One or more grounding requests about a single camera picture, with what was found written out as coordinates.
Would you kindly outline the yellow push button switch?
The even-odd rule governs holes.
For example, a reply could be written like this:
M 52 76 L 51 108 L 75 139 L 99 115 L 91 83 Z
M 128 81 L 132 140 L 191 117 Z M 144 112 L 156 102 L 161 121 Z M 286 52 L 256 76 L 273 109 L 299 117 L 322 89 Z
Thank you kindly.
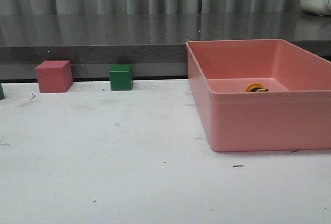
M 268 89 L 260 83 L 251 83 L 246 87 L 245 92 L 268 92 Z

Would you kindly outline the pink plastic bin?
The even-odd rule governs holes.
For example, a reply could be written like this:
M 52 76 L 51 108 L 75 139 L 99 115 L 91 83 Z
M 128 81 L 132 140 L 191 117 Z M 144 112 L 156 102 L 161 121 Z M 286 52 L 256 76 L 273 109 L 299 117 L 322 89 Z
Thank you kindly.
M 330 62 L 282 39 L 189 41 L 189 84 L 212 150 L 330 148 Z M 245 92 L 260 83 L 268 92 Z

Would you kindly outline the grey stone counter shelf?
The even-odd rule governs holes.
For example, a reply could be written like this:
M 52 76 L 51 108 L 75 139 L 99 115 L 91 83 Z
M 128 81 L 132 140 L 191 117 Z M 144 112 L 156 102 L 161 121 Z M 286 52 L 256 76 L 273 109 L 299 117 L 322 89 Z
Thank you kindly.
M 131 64 L 138 79 L 187 77 L 186 42 L 284 39 L 330 59 L 330 17 L 303 12 L 1 16 L 1 81 L 34 81 L 69 60 L 77 81 Z

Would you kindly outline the dark green block at edge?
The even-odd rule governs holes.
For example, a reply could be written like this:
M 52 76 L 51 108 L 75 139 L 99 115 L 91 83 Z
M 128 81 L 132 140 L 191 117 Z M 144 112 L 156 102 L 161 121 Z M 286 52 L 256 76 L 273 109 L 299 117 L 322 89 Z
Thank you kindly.
M 4 95 L 3 87 L 0 84 L 0 100 L 3 100 L 3 99 L 5 99 L 5 95 Z

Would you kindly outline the pink cube block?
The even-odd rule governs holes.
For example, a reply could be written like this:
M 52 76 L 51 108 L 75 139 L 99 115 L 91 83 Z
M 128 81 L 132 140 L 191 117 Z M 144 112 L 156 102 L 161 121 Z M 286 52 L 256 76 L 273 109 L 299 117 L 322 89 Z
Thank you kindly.
M 73 85 L 70 61 L 44 61 L 35 67 L 41 93 L 67 92 Z

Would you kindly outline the green cube block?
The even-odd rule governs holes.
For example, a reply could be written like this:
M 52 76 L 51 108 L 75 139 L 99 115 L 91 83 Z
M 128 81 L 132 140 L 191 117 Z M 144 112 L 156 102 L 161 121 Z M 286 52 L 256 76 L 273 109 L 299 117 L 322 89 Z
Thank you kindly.
M 130 91 L 133 87 L 132 65 L 114 64 L 109 71 L 112 91 Z

